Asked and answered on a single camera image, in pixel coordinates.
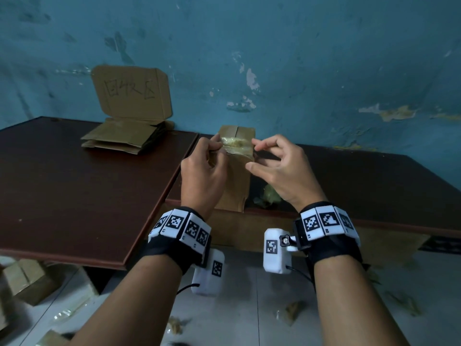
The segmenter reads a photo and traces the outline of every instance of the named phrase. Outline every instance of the dark wooden table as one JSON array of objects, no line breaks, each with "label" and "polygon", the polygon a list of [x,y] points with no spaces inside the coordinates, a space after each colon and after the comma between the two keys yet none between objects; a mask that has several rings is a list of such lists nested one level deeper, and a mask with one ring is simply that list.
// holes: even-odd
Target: dark wooden table
[{"label": "dark wooden table", "polygon": [[141,155],[82,148],[97,123],[40,117],[0,131],[0,254],[123,269],[197,139]]},{"label": "dark wooden table", "polygon": [[[328,199],[345,209],[356,226],[461,238],[461,192],[412,158],[301,146]],[[295,218],[285,201],[268,209],[254,204],[265,185],[251,177],[245,214]],[[180,199],[179,175],[165,202],[178,206]]]}]

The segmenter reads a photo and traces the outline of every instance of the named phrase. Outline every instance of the blue wall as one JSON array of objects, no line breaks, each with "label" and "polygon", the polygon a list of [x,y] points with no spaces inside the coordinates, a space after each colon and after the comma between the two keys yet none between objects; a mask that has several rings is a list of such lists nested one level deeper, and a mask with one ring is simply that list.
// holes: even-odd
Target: blue wall
[{"label": "blue wall", "polygon": [[91,68],[158,67],[180,130],[239,124],[259,137],[402,153],[461,189],[459,9],[461,0],[0,0],[0,128],[41,115],[102,121]]}]

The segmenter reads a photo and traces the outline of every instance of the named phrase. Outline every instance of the floor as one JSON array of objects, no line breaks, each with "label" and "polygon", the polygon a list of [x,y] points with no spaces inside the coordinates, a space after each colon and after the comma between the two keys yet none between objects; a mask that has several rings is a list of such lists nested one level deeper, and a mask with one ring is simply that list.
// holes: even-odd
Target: floor
[{"label": "floor", "polygon": [[[301,275],[270,274],[262,268],[262,255],[226,250],[224,286],[217,298],[183,291],[176,298],[172,316],[186,324],[181,335],[165,333],[163,345],[183,341],[191,346],[207,345],[321,345],[320,321],[314,289]],[[294,266],[303,268],[302,261]],[[21,326],[0,340],[0,346],[33,346],[49,329],[60,333],[77,331],[113,291],[124,273],[111,279],[101,296],[95,296],[86,276],[73,266],[66,268],[61,289],[36,307],[18,303]],[[377,290],[412,345],[455,345],[461,330],[461,256],[419,251],[406,267],[373,269]],[[191,282],[193,270],[182,279]],[[423,314],[412,316],[390,299],[404,292]],[[276,319],[277,310],[291,302],[304,301],[304,309],[292,326]],[[60,312],[77,310],[55,320]]]}]

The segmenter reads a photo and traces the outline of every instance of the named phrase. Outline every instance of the person's right hand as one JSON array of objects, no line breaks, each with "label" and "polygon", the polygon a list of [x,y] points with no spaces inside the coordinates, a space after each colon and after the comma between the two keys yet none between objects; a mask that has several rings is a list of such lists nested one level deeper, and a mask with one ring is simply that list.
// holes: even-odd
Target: person's right hand
[{"label": "person's right hand", "polygon": [[246,169],[273,186],[297,212],[312,203],[327,200],[301,147],[282,135],[262,141],[253,138],[251,142],[255,145],[255,151],[267,150],[281,160],[260,158],[247,163]]}]

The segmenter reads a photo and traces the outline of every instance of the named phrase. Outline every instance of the black cable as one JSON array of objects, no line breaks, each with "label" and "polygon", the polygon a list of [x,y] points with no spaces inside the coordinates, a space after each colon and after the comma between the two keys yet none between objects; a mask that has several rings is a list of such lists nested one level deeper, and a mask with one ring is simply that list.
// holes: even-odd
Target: black cable
[{"label": "black cable", "polygon": [[293,268],[291,266],[288,266],[288,265],[286,265],[285,267],[287,269],[291,270],[291,271],[298,272],[299,274],[301,274],[304,278],[306,278],[308,281],[310,281],[313,284],[312,279],[307,274],[305,274],[303,271],[300,271],[300,270],[298,270],[296,268]]},{"label": "black cable", "polygon": [[184,288],[179,289],[179,291],[176,293],[176,295],[178,295],[183,290],[186,290],[187,288],[192,288],[193,286],[200,286],[200,284],[199,283],[194,283],[194,284],[186,285]]}]

